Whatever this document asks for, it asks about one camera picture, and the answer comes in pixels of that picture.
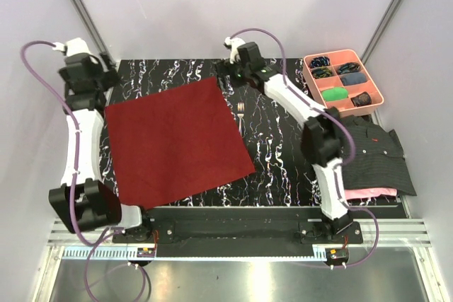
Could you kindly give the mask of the silver metal fork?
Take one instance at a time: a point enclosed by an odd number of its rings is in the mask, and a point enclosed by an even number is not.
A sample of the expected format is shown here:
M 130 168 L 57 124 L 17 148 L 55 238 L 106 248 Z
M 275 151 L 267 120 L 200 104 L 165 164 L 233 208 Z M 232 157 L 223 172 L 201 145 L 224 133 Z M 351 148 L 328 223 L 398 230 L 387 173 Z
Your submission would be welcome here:
M 241 137 L 244 137 L 244 126 L 243 126 L 243 118 L 245 114 L 245 104 L 243 102 L 240 102 L 237 104 L 237 117 L 239 119 L 239 133 Z

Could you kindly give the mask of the red cloth napkin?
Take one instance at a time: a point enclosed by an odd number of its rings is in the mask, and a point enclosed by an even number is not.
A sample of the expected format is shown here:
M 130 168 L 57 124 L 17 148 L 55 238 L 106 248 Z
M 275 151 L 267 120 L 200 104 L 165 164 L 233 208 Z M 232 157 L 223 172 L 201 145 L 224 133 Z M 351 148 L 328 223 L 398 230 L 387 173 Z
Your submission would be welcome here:
M 122 204 L 151 209 L 255 171 L 214 77 L 109 105 L 105 118 Z

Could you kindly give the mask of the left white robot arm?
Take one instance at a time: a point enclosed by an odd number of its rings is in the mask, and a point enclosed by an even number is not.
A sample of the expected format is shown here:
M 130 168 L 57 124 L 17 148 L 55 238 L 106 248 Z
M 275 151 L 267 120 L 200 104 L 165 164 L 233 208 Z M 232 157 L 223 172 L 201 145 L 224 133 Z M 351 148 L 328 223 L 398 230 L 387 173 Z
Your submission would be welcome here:
M 64 81 L 63 110 L 68 126 L 67 164 L 58 188 L 48 199 L 70 233 L 115 226 L 128 229 L 135 241 L 148 241 L 153 226 L 142 209 L 120 203 L 103 183 L 99 156 L 105 119 L 105 92 L 120 77 L 106 52 L 95 56 L 81 52 L 66 57 L 59 70 Z

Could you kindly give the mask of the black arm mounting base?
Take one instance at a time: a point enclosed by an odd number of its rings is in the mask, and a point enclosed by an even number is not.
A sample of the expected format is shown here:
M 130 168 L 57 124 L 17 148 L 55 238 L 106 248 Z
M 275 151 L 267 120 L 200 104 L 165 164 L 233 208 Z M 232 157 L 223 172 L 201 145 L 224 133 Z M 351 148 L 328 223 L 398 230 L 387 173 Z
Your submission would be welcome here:
M 329 222 L 318 207 L 159 207 L 146 212 L 142 227 L 115 236 L 113 242 L 174 244 L 227 238 L 363 243 L 360 225 L 350 214 Z

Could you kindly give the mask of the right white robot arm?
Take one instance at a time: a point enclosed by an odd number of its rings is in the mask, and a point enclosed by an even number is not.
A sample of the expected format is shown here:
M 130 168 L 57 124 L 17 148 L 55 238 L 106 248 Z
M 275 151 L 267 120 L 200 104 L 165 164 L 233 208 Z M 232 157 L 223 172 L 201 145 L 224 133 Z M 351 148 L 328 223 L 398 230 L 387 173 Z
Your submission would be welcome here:
M 228 76 L 233 86 L 256 89 L 282 106 L 302 128 L 302 154 L 314 169 L 321 193 L 321 221 L 314 224 L 313 234 L 337 243 L 353 223 L 343 185 L 340 131 L 345 127 L 339 111 L 312 100 L 276 66 L 267 64 L 256 43 L 227 37 L 224 46 L 230 55 L 216 63 L 217 78 Z

